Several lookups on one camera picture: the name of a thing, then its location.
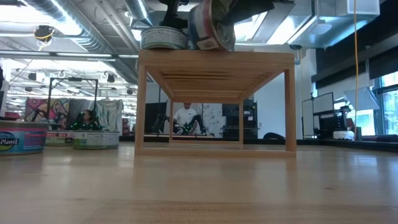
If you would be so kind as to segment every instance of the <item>tuna can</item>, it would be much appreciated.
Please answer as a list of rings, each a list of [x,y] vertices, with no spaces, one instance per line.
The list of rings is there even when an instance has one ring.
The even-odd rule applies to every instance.
[[[173,27],[157,26],[141,32],[141,49],[186,50],[188,37]]]
[[[234,24],[223,25],[220,21],[228,12],[223,0],[204,0],[191,9],[188,28],[190,40],[200,50],[234,50]]]

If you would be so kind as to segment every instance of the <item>man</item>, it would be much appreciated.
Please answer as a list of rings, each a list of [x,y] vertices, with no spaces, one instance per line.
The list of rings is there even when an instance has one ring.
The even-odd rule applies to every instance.
[[[174,123],[177,123],[183,129],[182,134],[195,134],[198,123],[202,134],[206,133],[203,127],[201,117],[197,112],[191,108],[191,103],[184,103],[184,108],[179,109],[173,117]],[[174,132],[177,133],[179,128],[174,128]]]

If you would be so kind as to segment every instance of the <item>wooden table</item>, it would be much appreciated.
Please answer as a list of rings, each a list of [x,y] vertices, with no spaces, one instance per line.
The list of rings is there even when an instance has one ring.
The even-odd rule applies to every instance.
[[[173,115],[175,102],[192,103],[236,103],[239,104],[239,142],[201,141],[195,144],[236,144],[232,149],[233,156],[285,156],[296,155],[296,119],[295,119],[295,77],[294,55],[260,52],[212,52],[190,50],[141,50],[139,54],[139,80],[137,95],[136,121],[136,154],[187,155],[192,152],[198,156],[211,155],[230,156],[231,150],[226,146],[220,150],[206,151],[193,147],[187,152],[181,147],[173,149],[173,133],[169,134],[167,150],[144,147],[144,121],[146,104],[147,74],[161,86],[170,98],[170,114]],[[267,151],[260,149],[245,149],[243,145],[243,101],[258,89],[269,83],[276,76],[285,75],[285,125],[286,150]]]

